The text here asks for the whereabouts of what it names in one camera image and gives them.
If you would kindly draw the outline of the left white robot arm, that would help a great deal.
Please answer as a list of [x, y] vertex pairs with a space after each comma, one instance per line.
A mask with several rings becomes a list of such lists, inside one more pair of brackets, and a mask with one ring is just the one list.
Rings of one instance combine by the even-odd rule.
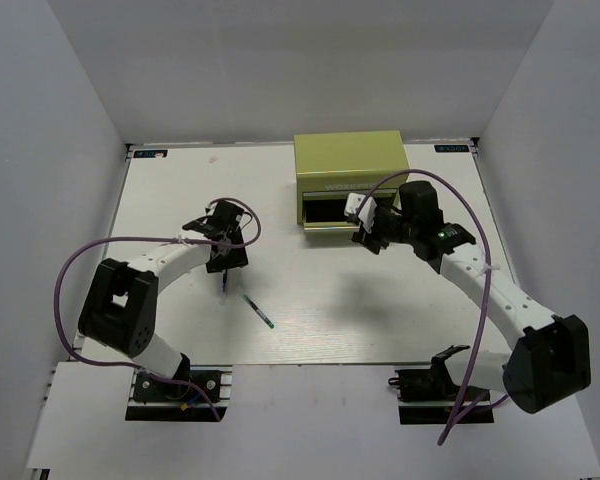
[[155, 332], [159, 295], [190, 271], [209, 274], [248, 265], [241, 221], [261, 232], [256, 214], [232, 198], [210, 202], [205, 214], [168, 239], [152, 238], [153, 250], [130, 261], [107, 258], [98, 265], [79, 317], [78, 331], [157, 376], [157, 387], [179, 399], [191, 387], [190, 360]]

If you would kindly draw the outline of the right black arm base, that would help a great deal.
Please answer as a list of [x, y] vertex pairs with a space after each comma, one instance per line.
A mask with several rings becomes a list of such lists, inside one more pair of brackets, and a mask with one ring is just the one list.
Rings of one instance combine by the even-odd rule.
[[[459, 387], [432, 368], [418, 366], [394, 371], [387, 381], [397, 393], [399, 421], [403, 426], [444, 425], [451, 414]], [[470, 386], [463, 407], [479, 399], [477, 406], [460, 420], [461, 424], [494, 422], [487, 390]]]

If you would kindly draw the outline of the green metal drawer toolbox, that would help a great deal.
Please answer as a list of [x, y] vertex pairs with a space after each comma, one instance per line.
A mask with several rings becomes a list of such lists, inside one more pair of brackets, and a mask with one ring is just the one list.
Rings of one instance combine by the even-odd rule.
[[294, 137], [297, 223], [306, 234], [348, 233], [350, 193], [366, 194], [409, 167], [398, 131], [300, 134]]

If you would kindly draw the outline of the blue pen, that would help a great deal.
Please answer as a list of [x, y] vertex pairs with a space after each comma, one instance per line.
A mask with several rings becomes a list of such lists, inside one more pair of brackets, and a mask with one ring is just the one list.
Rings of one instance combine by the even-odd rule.
[[229, 272], [228, 272], [228, 270], [225, 270], [222, 273], [222, 279], [221, 279], [221, 296], [220, 296], [220, 304], [221, 305], [226, 305], [227, 298], [228, 298], [228, 276], [229, 276]]

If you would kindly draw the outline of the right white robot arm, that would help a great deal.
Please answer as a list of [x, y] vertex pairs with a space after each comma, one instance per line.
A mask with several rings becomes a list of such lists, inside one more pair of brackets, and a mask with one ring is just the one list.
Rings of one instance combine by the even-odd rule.
[[475, 387], [495, 390], [526, 413], [537, 413], [591, 384], [589, 331], [576, 315], [560, 317], [534, 301], [490, 264], [484, 247], [461, 225], [448, 223], [427, 181], [400, 186], [401, 207], [349, 194], [344, 213], [358, 226], [352, 240], [374, 254], [406, 244], [458, 287], [500, 332], [510, 351], [483, 351], [472, 372]]

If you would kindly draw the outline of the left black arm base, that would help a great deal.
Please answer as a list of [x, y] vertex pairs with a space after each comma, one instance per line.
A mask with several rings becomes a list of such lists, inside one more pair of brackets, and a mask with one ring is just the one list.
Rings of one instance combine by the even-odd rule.
[[193, 387], [171, 385], [139, 371], [132, 377], [126, 421], [214, 423], [223, 419], [229, 406], [233, 369], [231, 366], [193, 366], [190, 382], [201, 389], [209, 403]]

